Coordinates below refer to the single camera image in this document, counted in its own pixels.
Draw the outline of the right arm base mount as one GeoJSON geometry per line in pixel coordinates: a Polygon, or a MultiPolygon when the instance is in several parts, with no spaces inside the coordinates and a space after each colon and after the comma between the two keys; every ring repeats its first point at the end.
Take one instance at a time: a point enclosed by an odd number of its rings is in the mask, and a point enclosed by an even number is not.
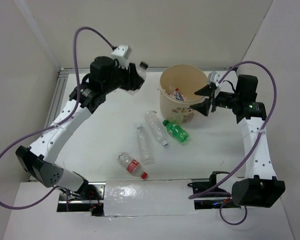
{"type": "MultiPolygon", "coordinates": [[[[221,175],[227,175],[229,172],[226,171],[213,171],[209,178],[192,180],[187,184],[188,187],[192,189],[193,194],[197,194],[200,192],[204,192],[210,187],[214,186],[217,183],[217,177],[221,177],[221,175]]],[[[226,203],[224,208],[241,208],[240,206],[236,206],[233,202],[231,202],[232,197],[231,194],[226,190],[223,190],[219,187],[215,188],[213,191],[208,194],[195,199],[194,209],[195,210],[208,210],[208,209],[219,209],[223,203],[226,203]]]]}

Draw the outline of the blue white label bottle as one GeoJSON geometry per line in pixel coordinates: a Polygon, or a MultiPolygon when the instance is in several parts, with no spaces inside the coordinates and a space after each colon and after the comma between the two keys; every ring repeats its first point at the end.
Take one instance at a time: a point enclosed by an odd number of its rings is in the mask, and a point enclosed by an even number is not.
{"type": "Polygon", "coordinates": [[[178,101],[185,101],[187,97],[174,85],[168,85],[165,92],[173,99],[178,101]]]}

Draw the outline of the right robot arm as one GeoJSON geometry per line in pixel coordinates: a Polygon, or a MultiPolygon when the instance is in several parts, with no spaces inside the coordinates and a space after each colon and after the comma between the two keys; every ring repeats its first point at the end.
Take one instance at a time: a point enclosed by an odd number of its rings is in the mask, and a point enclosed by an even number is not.
{"type": "Polygon", "coordinates": [[[218,72],[208,75],[207,86],[195,92],[205,99],[192,108],[205,116],[218,107],[232,110],[243,137],[245,173],[244,178],[238,178],[214,171],[210,175],[208,190],[213,196],[226,191],[236,206],[270,208],[286,186],[284,181],[278,180],[270,158],[265,127],[267,113],[265,105],[256,101],[258,79],[240,75],[233,92],[222,91],[220,79],[218,72]]]}

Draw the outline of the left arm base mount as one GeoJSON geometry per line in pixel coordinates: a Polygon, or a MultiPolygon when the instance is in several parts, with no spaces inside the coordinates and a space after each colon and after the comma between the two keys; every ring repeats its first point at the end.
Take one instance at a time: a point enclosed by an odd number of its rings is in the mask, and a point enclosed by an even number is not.
{"type": "Polygon", "coordinates": [[[105,187],[105,182],[90,182],[87,193],[82,197],[70,190],[60,189],[56,211],[103,217],[105,187]]]}

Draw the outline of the green soda bottle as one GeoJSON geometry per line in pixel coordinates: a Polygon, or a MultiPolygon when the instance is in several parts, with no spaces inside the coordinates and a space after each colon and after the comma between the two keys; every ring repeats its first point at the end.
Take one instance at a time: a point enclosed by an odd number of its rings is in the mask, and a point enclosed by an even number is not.
{"type": "Polygon", "coordinates": [[[165,127],[167,133],[175,138],[180,143],[185,143],[189,138],[189,133],[181,128],[179,125],[170,122],[168,120],[164,120],[162,122],[163,126],[165,127]]]}

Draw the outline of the black label small bottle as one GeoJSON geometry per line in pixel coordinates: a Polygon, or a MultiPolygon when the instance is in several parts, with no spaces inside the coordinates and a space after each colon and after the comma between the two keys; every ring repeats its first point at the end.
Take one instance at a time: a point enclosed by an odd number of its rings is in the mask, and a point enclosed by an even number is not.
{"type": "Polygon", "coordinates": [[[141,61],[139,65],[136,65],[135,63],[129,64],[129,71],[130,71],[130,94],[135,95],[144,84],[147,73],[146,70],[148,68],[148,65],[141,61]]]}

